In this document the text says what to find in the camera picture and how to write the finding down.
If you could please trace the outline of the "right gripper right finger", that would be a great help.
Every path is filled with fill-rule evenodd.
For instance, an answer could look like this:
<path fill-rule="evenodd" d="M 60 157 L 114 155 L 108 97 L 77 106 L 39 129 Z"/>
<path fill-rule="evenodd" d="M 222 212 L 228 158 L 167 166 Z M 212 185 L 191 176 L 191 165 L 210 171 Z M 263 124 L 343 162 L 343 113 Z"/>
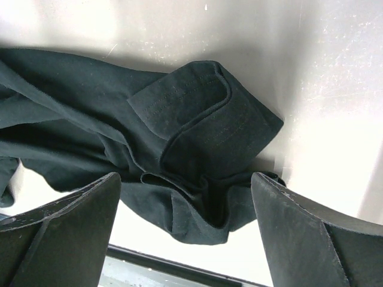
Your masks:
<path fill-rule="evenodd" d="M 382 226 L 296 194 L 262 173 L 251 178 L 274 286 L 382 286 Z"/>

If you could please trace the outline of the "black t-shirt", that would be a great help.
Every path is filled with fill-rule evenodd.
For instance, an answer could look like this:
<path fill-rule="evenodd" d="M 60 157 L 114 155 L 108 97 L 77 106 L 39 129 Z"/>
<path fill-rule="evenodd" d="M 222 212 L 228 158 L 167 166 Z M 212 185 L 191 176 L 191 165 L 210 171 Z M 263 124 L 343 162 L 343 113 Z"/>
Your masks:
<path fill-rule="evenodd" d="M 1 50 L 1 199 L 20 164 L 56 191 L 116 172 L 121 200 L 188 244 L 256 217 L 248 166 L 282 120 L 215 61 L 168 74 L 73 54 Z"/>

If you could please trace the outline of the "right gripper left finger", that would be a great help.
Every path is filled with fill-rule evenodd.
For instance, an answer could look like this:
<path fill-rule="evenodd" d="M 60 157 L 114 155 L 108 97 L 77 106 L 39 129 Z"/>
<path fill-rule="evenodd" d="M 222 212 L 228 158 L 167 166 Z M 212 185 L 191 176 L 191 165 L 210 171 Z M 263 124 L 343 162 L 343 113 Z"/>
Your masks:
<path fill-rule="evenodd" d="M 98 286 L 120 200 L 109 173 L 1 220 L 1 286 Z"/>

